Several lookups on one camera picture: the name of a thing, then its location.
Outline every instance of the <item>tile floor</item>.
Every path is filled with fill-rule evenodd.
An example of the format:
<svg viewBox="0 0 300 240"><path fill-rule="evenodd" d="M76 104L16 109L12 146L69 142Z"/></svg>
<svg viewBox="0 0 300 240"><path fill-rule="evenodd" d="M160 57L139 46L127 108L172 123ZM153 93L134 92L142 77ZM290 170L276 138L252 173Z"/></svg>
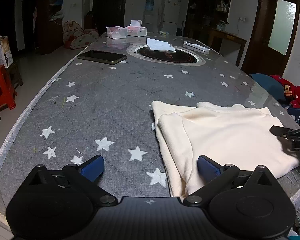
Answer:
<svg viewBox="0 0 300 240"><path fill-rule="evenodd" d="M16 60L22 76L23 86L16 88L18 93L15 98L16 107L12 110L7 108L0 112L0 147L18 117L35 95L60 68L80 51L80 49L69 50L60 47L51 54L29 53ZM0 227L0 240L9 240L12 237L13 235L10 232Z"/></svg>

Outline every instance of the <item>smartphone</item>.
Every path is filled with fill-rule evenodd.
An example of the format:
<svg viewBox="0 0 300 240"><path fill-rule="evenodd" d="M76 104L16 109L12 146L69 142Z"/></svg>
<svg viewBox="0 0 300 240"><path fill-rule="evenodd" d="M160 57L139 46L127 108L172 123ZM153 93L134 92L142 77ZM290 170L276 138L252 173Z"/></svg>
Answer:
<svg viewBox="0 0 300 240"><path fill-rule="evenodd" d="M127 59L126 55L99 50L89 50L78 55L78 59L85 59L104 64L115 65L120 61Z"/></svg>

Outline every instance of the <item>refrigerator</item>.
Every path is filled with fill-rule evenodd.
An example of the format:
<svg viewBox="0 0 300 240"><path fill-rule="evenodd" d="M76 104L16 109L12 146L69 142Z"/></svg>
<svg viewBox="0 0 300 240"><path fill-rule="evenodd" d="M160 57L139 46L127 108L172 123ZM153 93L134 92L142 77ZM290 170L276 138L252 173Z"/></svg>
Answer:
<svg viewBox="0 0 300 240"><path fill-rule="evenodd" d="M162 0L160 31L177 34L181 0Z"/></svg>

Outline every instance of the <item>cream cloth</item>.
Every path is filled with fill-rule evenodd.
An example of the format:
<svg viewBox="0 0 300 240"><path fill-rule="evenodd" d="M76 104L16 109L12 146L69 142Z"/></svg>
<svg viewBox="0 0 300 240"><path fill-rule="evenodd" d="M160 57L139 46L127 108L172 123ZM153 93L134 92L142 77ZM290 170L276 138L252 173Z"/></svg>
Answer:
<svg viewBox="0 0 300 240"><path fill-rule="evenodd" d="M172 196L186 197L204 186L197 170L200 155L221 165L232 163L241 170L265 165L276 178L300 164L296 154L286 154L269 132L273 125L282 124L267 107L200 102L196 108L153 101L152 109Z"/></svg>

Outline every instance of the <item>orange stool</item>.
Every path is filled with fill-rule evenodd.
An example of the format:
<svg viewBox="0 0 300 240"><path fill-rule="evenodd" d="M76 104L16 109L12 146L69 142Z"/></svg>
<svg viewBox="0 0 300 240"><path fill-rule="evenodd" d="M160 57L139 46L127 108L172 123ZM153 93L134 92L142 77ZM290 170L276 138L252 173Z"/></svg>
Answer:
<svg viewBox="0 0 300 240"><path fill-rule="evenodd" d="M15 95L17 95L17 92L11 84L10 77L6 72L4 65L0 65L0 106L7 104L10 109L15 108Z"/></svg>

